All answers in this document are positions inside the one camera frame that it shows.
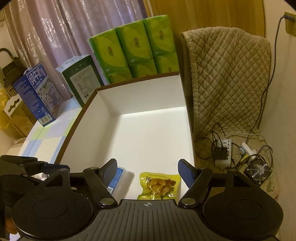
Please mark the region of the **person's left hand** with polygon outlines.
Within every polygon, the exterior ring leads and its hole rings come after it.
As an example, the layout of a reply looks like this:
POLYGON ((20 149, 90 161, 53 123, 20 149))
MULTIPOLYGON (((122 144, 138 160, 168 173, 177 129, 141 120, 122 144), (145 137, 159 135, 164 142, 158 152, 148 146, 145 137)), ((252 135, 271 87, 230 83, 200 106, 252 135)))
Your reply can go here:
POLYGON ((5 219, 5 229, 7 232, 9 232, 10 234, 13 234, 13 235, 16 235, 18 233, 11 217, 7 217, 5 219))

